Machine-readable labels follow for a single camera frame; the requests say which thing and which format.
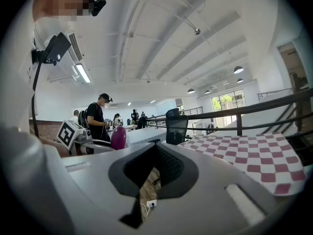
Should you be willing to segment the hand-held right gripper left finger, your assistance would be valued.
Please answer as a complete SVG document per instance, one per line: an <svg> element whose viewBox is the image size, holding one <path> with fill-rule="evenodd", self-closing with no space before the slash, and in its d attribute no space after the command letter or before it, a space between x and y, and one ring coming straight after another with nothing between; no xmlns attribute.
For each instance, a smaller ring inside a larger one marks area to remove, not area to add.
<svg viewBox="0 0 313 235"><path fill-rule="evenodd" d="M157 146L63 159L75 189L69 209L75 235L157 235L157 211L142 219L140 190L157 160Z"/></svg>

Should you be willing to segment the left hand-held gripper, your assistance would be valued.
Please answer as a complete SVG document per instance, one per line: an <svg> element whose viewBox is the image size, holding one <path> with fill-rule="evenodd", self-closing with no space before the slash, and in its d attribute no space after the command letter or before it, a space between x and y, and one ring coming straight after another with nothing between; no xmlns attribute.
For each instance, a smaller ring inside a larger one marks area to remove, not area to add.
<svg viewBox="0 0 313 235"><path fill-rule="evenodd" d="M92 139L90 130L82 127L72 120L64 120L57 133L58 141L69 151L71 156L81 155L77 152L76 146L88 142ZM114 151L111 143L102 140L92 140L94 153L105 153Z"/></svg>

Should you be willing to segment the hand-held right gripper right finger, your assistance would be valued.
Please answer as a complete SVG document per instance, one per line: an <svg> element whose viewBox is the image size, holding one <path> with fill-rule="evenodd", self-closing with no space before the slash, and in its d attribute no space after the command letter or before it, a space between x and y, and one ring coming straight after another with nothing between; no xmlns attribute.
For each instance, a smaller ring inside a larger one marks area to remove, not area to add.
<svg viewBox="0 0 313 235"><path fill-rule="evenodd" d="M281 233L290 197L275 197L222 159L170 144L160 149L196 165L198 178L178 198L158 198L145 235L266 235Z"/></svg>

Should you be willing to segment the person's left forearm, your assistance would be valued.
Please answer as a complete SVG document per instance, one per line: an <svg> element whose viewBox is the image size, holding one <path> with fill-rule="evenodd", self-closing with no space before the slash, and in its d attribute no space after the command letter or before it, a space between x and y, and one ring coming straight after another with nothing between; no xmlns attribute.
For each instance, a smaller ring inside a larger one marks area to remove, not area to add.
<svg viewBox="0 0 313 235"><path fill-rule="evenodd" d="M39 140L41 141L42 144L51 145L51 146L55 147L61 158L70 156L69 151L61 143L51 141L51 140L43 138L41 136L39 136Z"/></svg>

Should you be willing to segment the red white checkered cloth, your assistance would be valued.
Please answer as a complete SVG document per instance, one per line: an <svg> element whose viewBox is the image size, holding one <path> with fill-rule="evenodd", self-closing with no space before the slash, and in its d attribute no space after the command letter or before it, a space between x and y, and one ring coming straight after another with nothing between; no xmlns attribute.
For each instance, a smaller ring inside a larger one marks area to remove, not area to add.
<svg viewBox="0 0 313 235"><path fill-rule="evenodd" d="M306 173L300 158L279 133L256 136L195 136L181 147L220 158L276 196L301 192Z"/></svg>

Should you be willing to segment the white grid-lined table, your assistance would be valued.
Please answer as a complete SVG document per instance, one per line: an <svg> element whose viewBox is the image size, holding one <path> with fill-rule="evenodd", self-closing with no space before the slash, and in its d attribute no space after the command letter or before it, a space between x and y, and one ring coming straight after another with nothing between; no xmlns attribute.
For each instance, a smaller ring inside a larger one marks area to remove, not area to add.
<svg viewBox="0 0 313 235"><path fill-rule="evenodd" d="M160 139L166 141L166 128L148 127L126 133L126 147Z"/></svg>

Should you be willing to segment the black mesh office chair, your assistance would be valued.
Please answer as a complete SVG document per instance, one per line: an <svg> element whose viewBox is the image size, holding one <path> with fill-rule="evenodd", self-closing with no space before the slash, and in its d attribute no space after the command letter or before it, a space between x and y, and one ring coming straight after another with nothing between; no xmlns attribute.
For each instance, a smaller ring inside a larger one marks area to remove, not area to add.
<svg viewBox="0 0 313 235"><path fill-rule="evenodd" d="M188 116L182 115L178 108L169 110L159 118L148 118L149 127L166 128L166 143L178 145L185 142Z"/></svg>

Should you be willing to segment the ceiling tube light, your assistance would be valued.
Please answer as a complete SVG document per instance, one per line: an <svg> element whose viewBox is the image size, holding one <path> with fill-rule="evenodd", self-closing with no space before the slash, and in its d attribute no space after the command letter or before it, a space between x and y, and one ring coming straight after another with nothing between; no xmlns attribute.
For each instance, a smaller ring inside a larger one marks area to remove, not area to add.
<svg viewBox="0 0 313 235"><path fill-rule="evenodd" d="M80 63L79 63L79 64L76 64L75 66L76 66L77 70L79 71L79 73L81 74L83 80L84 80L86 83L90 83L91 80L90 80L89 76L87 75L87 73L86 73L86 71L85 71L85 69L84 69L84 67L83 67L83 64L80 64Z"/></svg>

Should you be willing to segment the large glass window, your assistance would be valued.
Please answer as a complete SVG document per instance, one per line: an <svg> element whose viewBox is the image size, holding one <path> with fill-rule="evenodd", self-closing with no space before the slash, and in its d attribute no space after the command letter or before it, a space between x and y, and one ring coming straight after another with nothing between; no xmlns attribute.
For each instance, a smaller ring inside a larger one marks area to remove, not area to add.
<svg viewBox="0 0 313 235"><path fill-rule="evenodd" d="M246 106L246 100L243 89L212 97L211 103L214 112L236 109ZM224 128L236 120L237 117L235 115L217 117L215 118L215 125L218 128Z"/></svg>

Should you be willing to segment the white ceiling air conditioner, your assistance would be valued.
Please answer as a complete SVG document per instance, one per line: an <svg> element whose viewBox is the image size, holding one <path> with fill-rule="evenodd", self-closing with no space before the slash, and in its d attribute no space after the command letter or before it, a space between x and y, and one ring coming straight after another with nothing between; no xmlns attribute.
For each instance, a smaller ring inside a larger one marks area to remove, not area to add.
<svg viewBox="0 0 313 235"><path fill-rule="evenodd" d="M74 62L82 61L83 56L80 52L74 31L67 31L65 33L65 36L67 37L67 39L69 40L71 44L71 47L68 50Z"/></svg>

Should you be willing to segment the person's white shirt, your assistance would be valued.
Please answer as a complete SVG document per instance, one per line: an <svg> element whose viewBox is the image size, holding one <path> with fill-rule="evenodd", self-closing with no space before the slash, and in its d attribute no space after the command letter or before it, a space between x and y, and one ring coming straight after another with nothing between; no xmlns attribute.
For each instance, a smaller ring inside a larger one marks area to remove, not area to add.
<svg viewBox="0 0 313 235"><path fill-rule="evenodd" d="M45 15L45 0L27 0L0 44L0 126L29 133L34 28Z"/></svg>

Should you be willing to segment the black chest-mounted device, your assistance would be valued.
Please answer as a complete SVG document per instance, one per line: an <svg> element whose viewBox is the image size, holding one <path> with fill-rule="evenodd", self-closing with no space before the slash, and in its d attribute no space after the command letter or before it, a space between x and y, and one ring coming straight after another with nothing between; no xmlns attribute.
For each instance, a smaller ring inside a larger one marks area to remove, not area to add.
<svg viewBox="0 0 313 235"><path fill-rule="evenodd" d="M43 63L56 66L70 47L70 41L60 32L58 35L52 36L45 50L34 49L31 51L32 64Z"/></svg>

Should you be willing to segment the dark metal railing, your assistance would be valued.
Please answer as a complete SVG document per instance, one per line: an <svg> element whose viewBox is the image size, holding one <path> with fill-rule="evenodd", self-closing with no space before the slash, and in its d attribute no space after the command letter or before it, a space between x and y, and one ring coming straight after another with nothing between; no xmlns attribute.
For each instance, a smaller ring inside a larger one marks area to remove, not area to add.
<svg viewBox="0 0 313 235"><path fill-rule="evenodd" d="M259 129L259 128L265 128L265 127L270 128L276 125L281 125L281 124L293 122L299 119L310 117L312 114L298 116L298 117L294 117L294 118L290 118L286 120L263 123L259 125L250 125L250 126L243 126L243 122L242 122L242 117L248 114L259 113L259 112L263 112L266 110L279 108L285 105L290 106L294 103L303 102L304 100L310 99L311 97L313 97L313 88L306 89L296 94L291 94L291 95L274 99L274 100L270 100L267 102L254 104L251 106L212 112L212 113L203 113L203 114L197 114L197 115L174 116L174 117L171 117L171 119L173 120L186 119L187 121L189 121L189 120L195 120L195 119L209 119L209 118L236 116L237 124L235 127L224 127L224 128L191 128L190 127L189 128L185 126L185 127L182 127L182 129L199 130L199 131L236 131L238 135L241 135L244 130Z"/></svg>

